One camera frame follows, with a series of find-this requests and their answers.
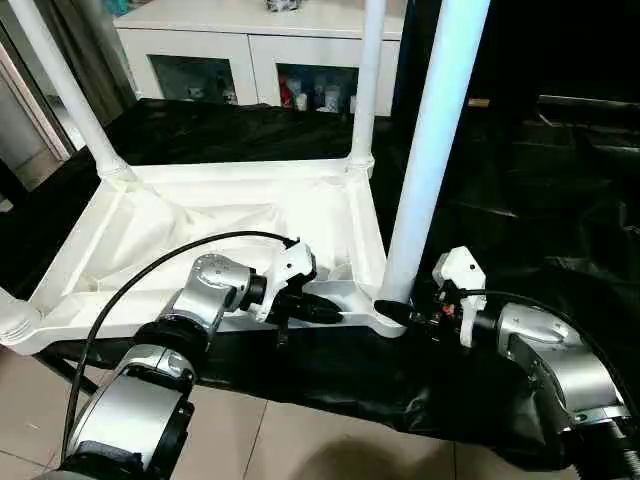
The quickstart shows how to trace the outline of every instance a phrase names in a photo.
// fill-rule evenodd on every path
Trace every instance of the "tiled floor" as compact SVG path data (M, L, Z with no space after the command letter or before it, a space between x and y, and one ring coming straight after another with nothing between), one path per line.
M92 369L99 381L103 372ZM66 383L31 358L0 350L0 476L29 479L57 465ZM486 449L382 425L197 388L176 480L571 480L521 472Z

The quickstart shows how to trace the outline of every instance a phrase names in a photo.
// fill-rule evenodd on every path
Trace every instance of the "white plastic tube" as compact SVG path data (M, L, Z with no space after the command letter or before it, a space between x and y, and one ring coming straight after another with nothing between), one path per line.
M371 139L386 7L386 0L366 0L362 58L358 70L356 113L349 156L353 165L370 166L373 161Z
M96 161L98 175L102 178L134 179L129 165L113 149L33 0L9 0L9 3L51 83L87 142Z
M469 86L490 0L443 0L378 297L407 302Z
M38 327L40 319L33 305L0 287L0 342L11 345L20 341Z

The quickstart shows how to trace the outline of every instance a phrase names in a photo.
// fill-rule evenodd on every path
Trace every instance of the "black tarp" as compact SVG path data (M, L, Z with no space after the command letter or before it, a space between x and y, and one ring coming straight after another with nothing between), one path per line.
M133 165L330 158L349 151L351 118L193 103L141 101L109 127ZM410 129L378 119L371 180L388 244ZM467 245L488 286L534 296L570 314L619 380L637 413L640 339L640 151L637 137L522 125L508 135L485 114L458 131L415 291L427 308L430 271ZM83 150L0 215L0 282L27 298L98 184ZM91 363L115 365L129 341L101 341ZM489 352L387 340L366 328L222 334L201 383L475 442L527 468L565 465L537 416L531 385ZM50 347L77 358L80 342Z

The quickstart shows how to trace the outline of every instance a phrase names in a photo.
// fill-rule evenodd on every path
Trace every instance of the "cabinet door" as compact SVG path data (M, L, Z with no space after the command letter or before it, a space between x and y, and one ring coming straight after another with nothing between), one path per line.
M134 29L118 34L143 97L257 103L246 35Z
M332 101L338 96L339 111L349 111L350 97L356 94L361 40L249 35L249 42L261 103L281 105L281 90L286 90L282 98L293 96L295 105L298 92L292 89L298 89L305 94L309 109L320 107L322 96L330 93ZM399 49L400 42L382 42L378 115L391 114ZM323 93L327 87L331 91Z

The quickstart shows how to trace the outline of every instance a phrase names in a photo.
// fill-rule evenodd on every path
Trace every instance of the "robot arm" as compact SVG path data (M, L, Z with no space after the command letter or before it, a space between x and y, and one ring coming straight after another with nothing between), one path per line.
M629 412L609 371L574 328L520 303L507 303L497 315L485 312L485 274L466 247L443 254L433 278L440 290L431 317L393 302L378 301L376 309L424 326L436 340L453 335L464 347L489 348L518 364L535 387L541 417L564 439L581 478L640 478Z
M194 412L189 395L223 315L252 310L265 321L281 292L314 277L306 245L281 257L266 276L221 255L199 257L184 288L138 330L135 345L78 415L60 468L39 478L170 478Z

